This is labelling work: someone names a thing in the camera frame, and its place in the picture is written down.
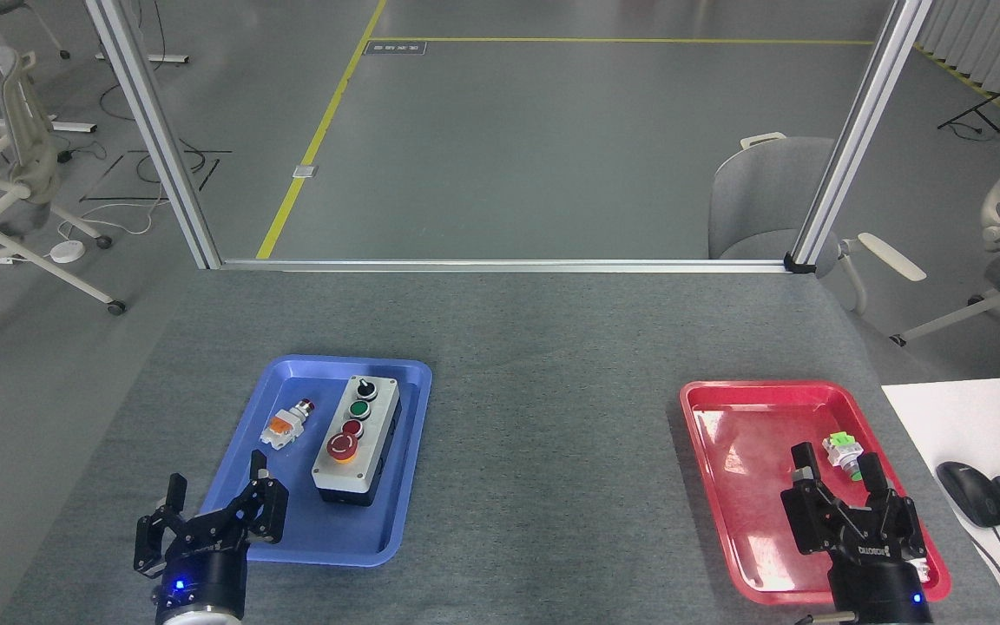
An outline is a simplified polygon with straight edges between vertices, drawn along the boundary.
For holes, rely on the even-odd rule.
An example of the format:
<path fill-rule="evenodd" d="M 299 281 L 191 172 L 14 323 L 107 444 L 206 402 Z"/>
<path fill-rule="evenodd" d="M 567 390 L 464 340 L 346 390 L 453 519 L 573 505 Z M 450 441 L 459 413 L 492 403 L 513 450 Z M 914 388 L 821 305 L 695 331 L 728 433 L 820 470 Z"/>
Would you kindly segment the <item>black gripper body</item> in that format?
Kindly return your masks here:
<path fill-rule="evenodd" d="M 930 605 L 911 559 L 927 554 L 922 541 L 881 545 L 831 543 L 828 581 L 834 608 L 857 624 L 932 624 Z"/>
<path fill-rule="evenodd" d="M 158 620 L 242 620 L 247 596 L 247 533 L 181 533 L 164 554 L 154 588 Z"/>

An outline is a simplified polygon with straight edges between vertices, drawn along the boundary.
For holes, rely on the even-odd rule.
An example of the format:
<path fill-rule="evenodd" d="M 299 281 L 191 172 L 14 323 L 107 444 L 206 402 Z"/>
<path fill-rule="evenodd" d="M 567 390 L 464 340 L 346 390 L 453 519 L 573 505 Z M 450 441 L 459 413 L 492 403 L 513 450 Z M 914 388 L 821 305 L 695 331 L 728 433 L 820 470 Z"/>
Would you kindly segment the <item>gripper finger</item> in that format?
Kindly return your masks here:
<path fill-rule="evenodd" d="M 813 444 L 794 444 L 791 457 L 793 486 L 780 499 L 795 546 L 803 555 L 841 549 L 841 543 L 858 536 L 850 508 L 823 482 Z"/>
<path fill-rule="evenodd" d="M 866 522 L 861 530 L 866 553 L 882 557 L 927 556 L 914 502 L 890 485 L 877 452 L 860 456 L 859 468 L 866 490 L 865 510 L 860 513 L 861 521 Z"/>
<path fill-rule="evenodd" d="M 245 549 L 250 541 L 282 539 L 289 491 L 267 470 L 262 451 L 251 451 L 247 485 L 225 507 L 192 518 L 197 549 Z"/>
<path fill-rule="evenodd" d="M 164 533 L 179 533 L 184 521 L 187 479 L 179 472 L 170 475 L 166 495 L 154 511 L 141 516 L 135 526 L 134 571 L 149 579 L 160 576 L 166 568 L 162 554 Z"/>

